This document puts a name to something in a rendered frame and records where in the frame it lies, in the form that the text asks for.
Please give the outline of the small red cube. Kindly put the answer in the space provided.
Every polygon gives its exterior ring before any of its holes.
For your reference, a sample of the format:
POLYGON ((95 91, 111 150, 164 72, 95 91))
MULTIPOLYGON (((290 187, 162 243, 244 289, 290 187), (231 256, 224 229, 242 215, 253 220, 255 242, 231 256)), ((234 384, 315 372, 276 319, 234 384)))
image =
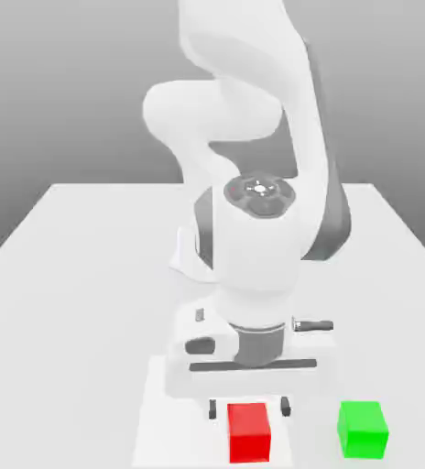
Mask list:
POLYGON ((229 462, 267 463, 271 429, 264 402, 227 405, 229 462))

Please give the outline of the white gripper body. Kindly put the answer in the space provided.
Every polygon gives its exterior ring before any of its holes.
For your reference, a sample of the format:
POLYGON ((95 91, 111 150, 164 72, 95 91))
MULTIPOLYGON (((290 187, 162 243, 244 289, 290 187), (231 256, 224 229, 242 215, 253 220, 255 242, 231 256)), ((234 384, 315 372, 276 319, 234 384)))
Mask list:
POLYGON ((174 398, 308 396, 334 381, 334 347, 291 346, 282 358, 255 368, 212 356, 170 353, 165 379, 174 398))

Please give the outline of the small green cube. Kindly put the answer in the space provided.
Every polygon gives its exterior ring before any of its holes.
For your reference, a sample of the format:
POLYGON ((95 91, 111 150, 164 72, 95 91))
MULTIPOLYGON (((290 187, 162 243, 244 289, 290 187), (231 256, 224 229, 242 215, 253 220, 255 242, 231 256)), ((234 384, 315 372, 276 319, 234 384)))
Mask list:
POLYGON ((389 429, 380 403, 368 400, 341 401, 337 434, 344 458, 383 459, 389 429))

